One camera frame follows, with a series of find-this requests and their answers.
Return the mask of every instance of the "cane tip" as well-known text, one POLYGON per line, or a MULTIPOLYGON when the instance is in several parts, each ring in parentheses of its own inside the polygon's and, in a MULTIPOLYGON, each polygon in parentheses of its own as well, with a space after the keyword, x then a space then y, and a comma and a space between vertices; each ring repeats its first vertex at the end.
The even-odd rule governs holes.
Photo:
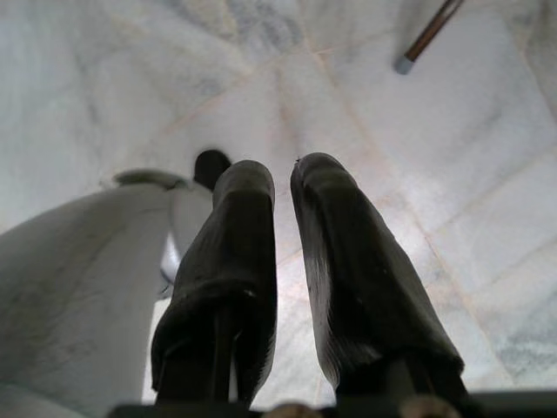
POLYGON ((405 76, 410 72, 412 67, 414 66, 414 62, 410 61, 404 55, 400 57, 400 59, 394 64, 394 70, 397 71, 400 75, 405 76))

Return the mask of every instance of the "black object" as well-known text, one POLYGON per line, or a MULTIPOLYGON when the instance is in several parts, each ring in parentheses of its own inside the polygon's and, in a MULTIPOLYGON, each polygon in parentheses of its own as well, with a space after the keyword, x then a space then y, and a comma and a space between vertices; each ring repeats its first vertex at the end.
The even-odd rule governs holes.
POLYGON ((237 163, 218 181, 153 339, 158 402, 249 404, 265 381, 277 314, 273 204, 259 163, 237 163))
POLYGON ((221 151, 208 150, 201 152, 195 160, 193 179, 213 191, 218 178, 232 165, 228 157, 221 151))
POLYGON ((462 359, 418 274, 350 174, 310 154, 294 167, 291 189, 319 364, 336 393, 404 397, 405 375, 427 382, 410 393, 465 394, 462 359))
MULTIPOLYGON (((507 392, 474 394, 454 407, 462 418, 554 418, 556 392, 507 392)), ((384 397, 342 398, 336 407, 322 408, 323 418, 401 418, 399 404, 384 397)), ((114 409, 110 418, 259 418, 263 413, 229 403, 126 406, 114 409)))
MULTIPOLYGON (((266 418, 557 416, 557 393, 466 392, 462 359, 412 263, 338 161, 302 158, 291 187, 319 363, 337 406, 277 408, 266 418)), ((155 333, 158 404, 116 408, 111 418, 262 415, 249 405, 274 349, 273 195, 269 172, 254 162, 218 181, 155 333)))

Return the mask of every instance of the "metal rod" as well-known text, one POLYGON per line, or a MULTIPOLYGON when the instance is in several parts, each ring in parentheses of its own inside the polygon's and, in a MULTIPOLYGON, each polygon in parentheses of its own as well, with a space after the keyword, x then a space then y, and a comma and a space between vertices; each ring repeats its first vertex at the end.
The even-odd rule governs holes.
POLYGON ((412 69, 422 52, 433 41, 435 36, 445 26, 449 19, 456 13, 464 0, 446 0, 435 14, 433 19, 427 24, 426 28, 419 34, 412 46, 397 61, 395 70, 399 74, 406 75, 412 69))

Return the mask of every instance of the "white marble tile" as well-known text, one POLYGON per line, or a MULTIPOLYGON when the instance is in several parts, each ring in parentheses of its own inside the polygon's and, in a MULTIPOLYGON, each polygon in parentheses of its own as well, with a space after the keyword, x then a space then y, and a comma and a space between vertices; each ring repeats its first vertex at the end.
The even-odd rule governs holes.
POLYGON ((76 79, 76 60, 59 24, 60 8, 46 2, 3 2, 0 12, 0 126, 23 117, 76 79))
POLYGON ((373 202, 402 249, 410 258, 422 285, 427 286, 448 274, 419 228, 404 198, 396 193, 373 202))
MULTIPOLYGON (((459 14, 501 0, 467 0, 459 14)), ((388 31, 402 54, 443 0, 300 0, 313 51, 357 44, 388 31)))
POLYGON ((96 190, 100 160, 83 100, 68 90, 1 130, 0 224, 13 227, 96 190))
POLYGON ((190 117, 244 76, 222 65, 218 57, 206 60, 156 37, 138 37, 131 50, 180 118, 190 117))
POLYGON ((309 303, 298 298, 279 299, 272 371, 252 407, 268 409, 287 401, 317 406, 317 396, 324 383, 315 350, 309 303))
POLYGON ((430 233, 548 147, 557 128, 498 14, 457 16, 408 77, 392 36, 323 54, 430 233))
POLYGON ((317 397, 315 398, 315 404, 321 407, 330 407, 337 404, 337 397, 334 393, 334 389, 327 380, 322 380, 318 388, 317 397))
POLYGON ((370 198, 395 187, 380 153, 362 137, 319 63, 304 52, 235 86, 119 168, 155 165, 190 177, 196 156, 208 148, 222 150, 232 161, 266 165, 277 196, 290 190, 295 161, 309 152, 338 158, 370 198))
POLYGON ((460 286, 471 293, 557 237, 557 157, 549 153, 433 236, 460 286))
MULTIPOLYGON (((164 312, 171 304, 170 299, 158 300, 153 306, 153 316, 151 318, 151 328, 149 331, 149 341, 147 347, 151 346, 153 336, 157 325, 163 317, 164 312)), ((145 359, 145 373, 143 381, 143 393, 141 395, 141 402, 145 404, 155 403, 157 399, 157 392, 152 389, 152 375, 151 375, 151 350, 147 349, 147 358, 145 359)))
POLYGON ((278 298, 302 300, 309 304, 305 281, 304 254, 299 249, 289 258, 277 263, 278 298))
POLYGON ((300 44, 296 0, 102 0, 126 35, 143 32, 235 71, 251 71, 300 44))
POLYGON ((514 0, 501 11, 557 118, 557 3, 514 0))
POLYGON ((462 379, 468 390, 507 388, 511 382, 475 318, 466 310, 450 280, 426 286, 443 328, 465 362, 462 379))
POLYGON ((50 0, 44 7, 59 9, 57 24, 81 70, 125 47, 115 23, 98 1, 50 0))
POLYGON ((557 241, 470 295, 496 353, 522 388, 557 388, 557 241))
POLYGON ((97 130, 94 144, 105 169, 162 135, 176 113, 131 51, 120 51, 82 77, 82 100, 97 130))
POLYGON ((0 13, 0 125, 16 125, 122 48, 96 2, 8 0, 0 13))
MULTIPOLYGON (((277 264, 292 258, 299 261, 302 248, 302 242, 299 237, 298 222, 294 213, 294 204, 292 203, 292 195, 289 191, 283 192, 275 196, 275 249, 277 254, 277 264)), ((300 269, 302 264, 294 263, 288 268, 300 269)))

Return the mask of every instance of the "marble veining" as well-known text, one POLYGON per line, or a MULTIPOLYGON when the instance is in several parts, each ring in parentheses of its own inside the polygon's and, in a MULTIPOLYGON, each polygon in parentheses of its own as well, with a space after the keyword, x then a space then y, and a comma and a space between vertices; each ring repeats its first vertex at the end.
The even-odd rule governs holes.
POLYGON ((190 178, 209 147, 261 161, 278 345, 255 406, 332 403, 288 184, 297 158, 328 152, 408 252, 467 386, 556 388, 557 3, 469 0, 395 74, 441 3, 1 2, 0 226, 122 170, 190 178))

